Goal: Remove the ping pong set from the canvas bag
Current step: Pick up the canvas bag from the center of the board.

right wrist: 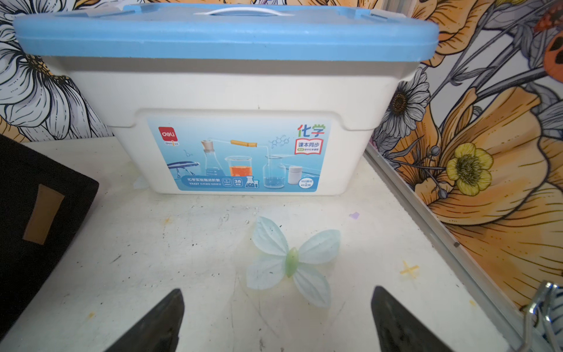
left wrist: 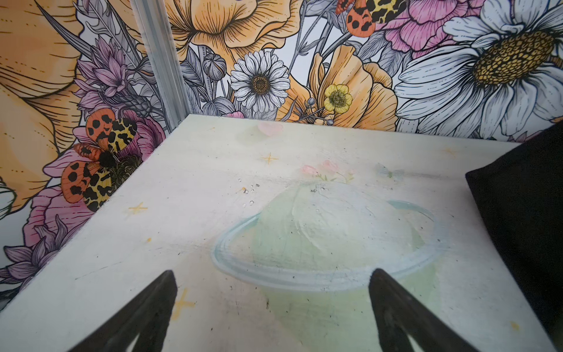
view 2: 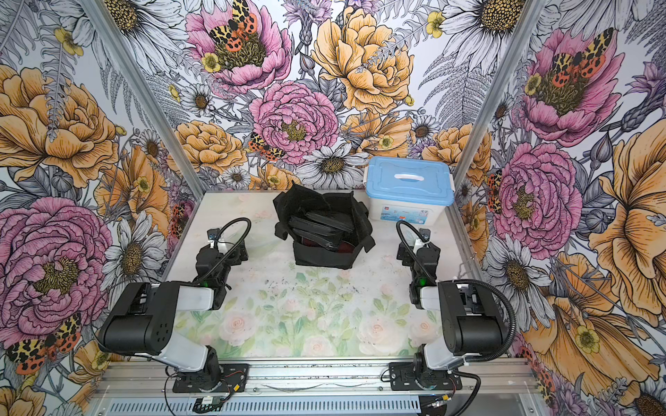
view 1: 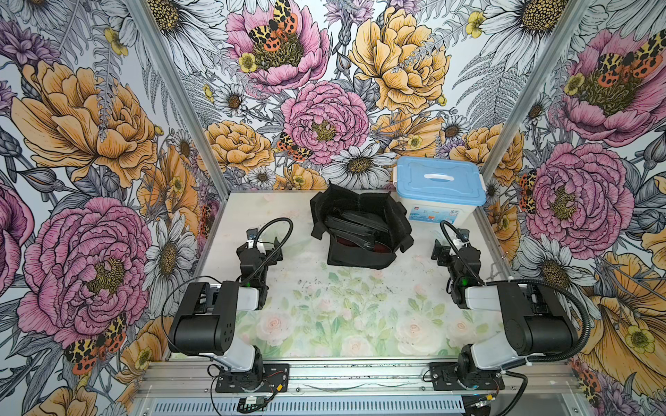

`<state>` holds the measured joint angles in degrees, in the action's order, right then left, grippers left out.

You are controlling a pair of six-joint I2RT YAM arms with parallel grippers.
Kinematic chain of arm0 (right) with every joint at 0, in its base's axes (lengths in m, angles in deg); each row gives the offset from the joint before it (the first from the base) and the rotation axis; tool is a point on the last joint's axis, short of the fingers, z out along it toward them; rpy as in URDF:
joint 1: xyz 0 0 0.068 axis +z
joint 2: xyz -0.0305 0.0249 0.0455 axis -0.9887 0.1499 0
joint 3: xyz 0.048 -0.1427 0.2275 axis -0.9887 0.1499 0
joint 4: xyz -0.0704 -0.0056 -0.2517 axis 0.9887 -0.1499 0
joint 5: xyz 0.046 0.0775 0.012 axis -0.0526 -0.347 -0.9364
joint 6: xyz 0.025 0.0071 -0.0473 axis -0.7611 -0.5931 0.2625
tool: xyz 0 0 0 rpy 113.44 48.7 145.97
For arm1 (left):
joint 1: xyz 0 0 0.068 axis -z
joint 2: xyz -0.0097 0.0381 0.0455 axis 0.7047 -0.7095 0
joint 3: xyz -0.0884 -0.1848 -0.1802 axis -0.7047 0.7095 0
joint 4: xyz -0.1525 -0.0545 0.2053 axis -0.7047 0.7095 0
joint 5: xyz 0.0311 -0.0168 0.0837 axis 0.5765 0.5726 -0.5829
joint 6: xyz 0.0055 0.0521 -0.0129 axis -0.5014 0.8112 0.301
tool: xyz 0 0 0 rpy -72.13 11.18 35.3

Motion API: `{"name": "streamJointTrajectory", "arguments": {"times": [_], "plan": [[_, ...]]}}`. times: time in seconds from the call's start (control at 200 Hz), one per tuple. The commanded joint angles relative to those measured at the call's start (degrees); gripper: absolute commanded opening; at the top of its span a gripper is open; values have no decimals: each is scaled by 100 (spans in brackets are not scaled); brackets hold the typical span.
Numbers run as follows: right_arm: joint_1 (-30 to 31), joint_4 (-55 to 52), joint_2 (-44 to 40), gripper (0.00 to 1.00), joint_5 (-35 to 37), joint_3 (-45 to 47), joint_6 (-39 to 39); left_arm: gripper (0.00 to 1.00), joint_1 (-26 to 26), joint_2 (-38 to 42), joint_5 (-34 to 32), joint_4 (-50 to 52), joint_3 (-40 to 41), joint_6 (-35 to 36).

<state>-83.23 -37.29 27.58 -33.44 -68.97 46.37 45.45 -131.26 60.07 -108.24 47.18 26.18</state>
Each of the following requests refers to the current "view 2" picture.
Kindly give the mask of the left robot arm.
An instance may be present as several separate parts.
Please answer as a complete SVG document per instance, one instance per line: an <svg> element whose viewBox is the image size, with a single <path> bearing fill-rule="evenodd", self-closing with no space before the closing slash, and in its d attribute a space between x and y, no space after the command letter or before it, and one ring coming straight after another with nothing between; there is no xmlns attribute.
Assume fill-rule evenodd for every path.
<svg viewBox="0 0 666 416"><path fill-rule="evenodd" d="M236 218L215 231L199 250L197 276L190 282L128 284L96 340L103 352L143 357L176 370L176 393L220 388L223 370L212 346L194 343L174 329L179 312L219 310L231 286L231 268L248 260L249 218Z"/></svg>

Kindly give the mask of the black canvas bag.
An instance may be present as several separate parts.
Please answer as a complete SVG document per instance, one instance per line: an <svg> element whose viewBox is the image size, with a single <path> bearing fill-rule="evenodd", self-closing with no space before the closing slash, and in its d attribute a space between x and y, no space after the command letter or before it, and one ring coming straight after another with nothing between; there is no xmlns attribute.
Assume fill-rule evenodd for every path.
<svg viewBox="0 0 666 416"><path fill-rule="evenodd" d="M348 270L376 245L369 210L353 192L320 193L294 185L275 197L273 206L275 235L292 238L297 265Z"/></svg>

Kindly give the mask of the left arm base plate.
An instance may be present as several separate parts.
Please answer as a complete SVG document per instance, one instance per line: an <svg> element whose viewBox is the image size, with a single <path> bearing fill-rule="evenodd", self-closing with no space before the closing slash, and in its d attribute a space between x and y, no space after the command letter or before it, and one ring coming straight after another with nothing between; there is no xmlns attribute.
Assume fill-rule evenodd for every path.
<svg viewBox="0 0 666 416"><path fill-rule="evenodd" d="M174 393L239 393L244 392L250 366L244 363L219 364L198 372L178 372Z"/></svg>

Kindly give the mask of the black paddle case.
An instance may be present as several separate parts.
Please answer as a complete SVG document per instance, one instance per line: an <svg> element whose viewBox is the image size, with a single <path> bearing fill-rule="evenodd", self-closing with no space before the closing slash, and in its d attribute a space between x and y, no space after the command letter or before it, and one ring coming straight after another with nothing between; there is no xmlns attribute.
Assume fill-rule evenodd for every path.
<svg viewBox="0 0 666 416"><path fill-rule="evenodd" d="M308 211L292 215L288 222L298 241L308 247L347 253L355 246L350 242L355 227L350 214L338 211Z"/></svg>

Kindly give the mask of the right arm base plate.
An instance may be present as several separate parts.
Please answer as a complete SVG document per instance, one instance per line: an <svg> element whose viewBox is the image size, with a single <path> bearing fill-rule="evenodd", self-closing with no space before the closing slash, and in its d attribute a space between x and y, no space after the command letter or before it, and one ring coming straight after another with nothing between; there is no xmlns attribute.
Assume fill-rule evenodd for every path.
<svg viewBox="0 0 666 416"><path fill-rule="evenodd" d="M444 370L416 370L411 362L391 362L388 377L393 391L457 391L461 378Z"/></svg>

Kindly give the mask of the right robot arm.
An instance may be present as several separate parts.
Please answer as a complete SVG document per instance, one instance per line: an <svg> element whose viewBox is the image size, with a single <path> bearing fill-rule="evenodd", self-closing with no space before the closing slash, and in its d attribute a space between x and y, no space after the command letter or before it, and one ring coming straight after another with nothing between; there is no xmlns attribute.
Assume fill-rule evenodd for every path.
<svg viewBox="0 0 666 416"><path fill-rule="evenodd" d="M411 364L388 367L394 391L455 390L461 368L503 356L517 333L515 310L495 286L475 279L440 281L435 273L441 249L425 230L400 220L396 259L411 273L409 299L418 310L440 316L442 335L418 345Z"/></svg>

